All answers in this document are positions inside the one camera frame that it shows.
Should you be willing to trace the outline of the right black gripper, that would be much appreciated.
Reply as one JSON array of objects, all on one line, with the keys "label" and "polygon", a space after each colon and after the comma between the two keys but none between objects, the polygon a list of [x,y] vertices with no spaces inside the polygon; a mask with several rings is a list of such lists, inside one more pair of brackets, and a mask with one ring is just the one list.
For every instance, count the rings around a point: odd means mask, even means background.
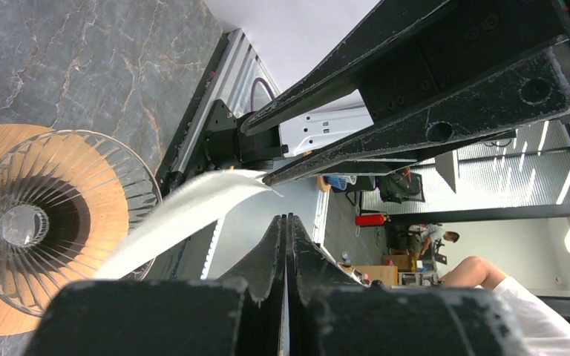
[{"label": "right black gripper", "polygon": [[357,89],[378,123],[267,174],[267,185],[387,174],[570,114],[570,1],[380,1],[240,129],[258,134]]}]

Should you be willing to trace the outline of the person in white shirt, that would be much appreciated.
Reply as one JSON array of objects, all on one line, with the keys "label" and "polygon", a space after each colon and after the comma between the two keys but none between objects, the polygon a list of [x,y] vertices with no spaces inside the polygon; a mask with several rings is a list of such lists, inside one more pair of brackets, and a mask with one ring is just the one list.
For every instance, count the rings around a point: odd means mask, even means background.
[{"label": "person in white shirt", "polygon": [[514,314],[531,355],[570,355],[570,323],[488,260],[467,257],[441,282],[447,287],[492,291]]}]

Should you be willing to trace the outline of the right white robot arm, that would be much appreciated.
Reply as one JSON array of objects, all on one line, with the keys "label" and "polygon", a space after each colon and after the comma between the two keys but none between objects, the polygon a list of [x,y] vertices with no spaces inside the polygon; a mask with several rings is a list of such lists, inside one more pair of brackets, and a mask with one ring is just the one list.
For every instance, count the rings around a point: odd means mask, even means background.
[{"label": "right white robot arm", "polygon": [[279,131],[316,174],[388,173],[570,114],[570,1],[209,1],[282,92],[241,139]]}]

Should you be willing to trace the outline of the wooden ring stand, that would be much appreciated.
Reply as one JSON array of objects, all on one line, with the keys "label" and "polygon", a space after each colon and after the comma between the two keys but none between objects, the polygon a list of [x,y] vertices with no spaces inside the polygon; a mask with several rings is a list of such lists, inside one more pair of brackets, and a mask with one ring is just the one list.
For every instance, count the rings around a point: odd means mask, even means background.
[{"label": "wooden ring stand", "polygon": [[0,336],[29,332],[66,284],[85,280],[128,234],[112,160],[90,131],[0,125]]}]

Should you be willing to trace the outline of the clear glass dripper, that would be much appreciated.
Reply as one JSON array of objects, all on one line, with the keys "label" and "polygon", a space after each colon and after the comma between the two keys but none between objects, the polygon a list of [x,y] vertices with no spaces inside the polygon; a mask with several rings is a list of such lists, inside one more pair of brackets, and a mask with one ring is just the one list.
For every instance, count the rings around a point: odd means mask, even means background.
[{"label": "clear glass dripper", "polygon": [[0,156],[0,300],[42,315],[161,199],[147,164],[103,133],[52,131],[14,146]]}]

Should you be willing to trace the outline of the red fire extinguisher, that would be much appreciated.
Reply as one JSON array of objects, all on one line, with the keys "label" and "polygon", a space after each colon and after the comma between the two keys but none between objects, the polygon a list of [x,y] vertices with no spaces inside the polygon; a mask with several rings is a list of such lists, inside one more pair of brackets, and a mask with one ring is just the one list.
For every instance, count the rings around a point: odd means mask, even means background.
[{"label": "red fire extinguisher", "polygon": [[383,226],[388,219],[386,214],[363,214],[356,216],[355,224],[358,227]]}]

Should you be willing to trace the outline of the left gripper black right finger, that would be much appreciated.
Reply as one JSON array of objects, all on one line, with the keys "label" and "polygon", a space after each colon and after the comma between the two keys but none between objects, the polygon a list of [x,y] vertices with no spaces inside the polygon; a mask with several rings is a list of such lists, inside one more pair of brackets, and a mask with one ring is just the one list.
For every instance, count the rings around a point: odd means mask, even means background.
[{"label": "left gripper black right finger", "polygon": [[345,355],[333,313],[323,302],[340,288],[363,289],[308,235],[300,217],[287,215],[287,297],[292,355]]}]

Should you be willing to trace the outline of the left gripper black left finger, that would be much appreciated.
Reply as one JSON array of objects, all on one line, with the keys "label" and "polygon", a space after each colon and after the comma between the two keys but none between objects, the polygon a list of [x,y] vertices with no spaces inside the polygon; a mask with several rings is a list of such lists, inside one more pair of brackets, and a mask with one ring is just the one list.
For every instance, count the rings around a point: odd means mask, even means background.
[{"label": "left gripper black left finger", "polygon": [[236,312],[235,355],[277,355],[281,347],[286,216],[275,216],[261,241],[220,280],[245,285]]}]

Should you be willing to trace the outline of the white paper coffee filter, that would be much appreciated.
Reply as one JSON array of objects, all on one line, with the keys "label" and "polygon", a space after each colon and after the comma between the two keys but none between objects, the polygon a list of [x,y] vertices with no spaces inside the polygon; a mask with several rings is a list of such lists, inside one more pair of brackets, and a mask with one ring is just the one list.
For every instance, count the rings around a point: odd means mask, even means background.
[{"label": "white paper coffee filter", "polygon": [[169,194],[110,253],[94,280],[118,280],[266,191],[265,171],[229,169],[191,178]]}]

